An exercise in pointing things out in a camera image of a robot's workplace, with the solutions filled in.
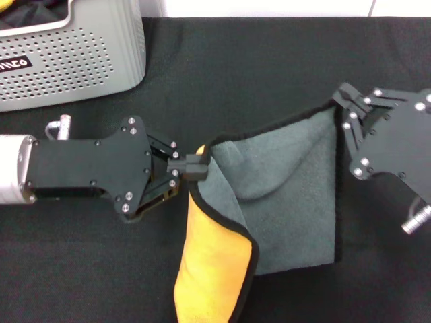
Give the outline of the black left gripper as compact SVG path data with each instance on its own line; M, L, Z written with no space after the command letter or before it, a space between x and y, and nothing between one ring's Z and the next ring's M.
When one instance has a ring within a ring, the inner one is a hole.
M39 199L106 196L118 214L135 213L133 222L138 222L149 210L176 196L182 180L207 178L208 159L181 155L172 143L161 135L147 135L139 116L124 118L105 138L37 139L30 153L26 186ZM157 158L168 164L166 174L149 182Z

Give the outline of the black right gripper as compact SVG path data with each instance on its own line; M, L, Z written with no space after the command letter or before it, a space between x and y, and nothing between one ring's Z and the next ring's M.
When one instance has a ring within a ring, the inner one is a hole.
M332 98L343 108L342 128L350 172L359 180L381 174L400 179L421 199L430 198L430 90L377 89L367 96L348 83ZM372 111L382 116L368 129L362 121Z

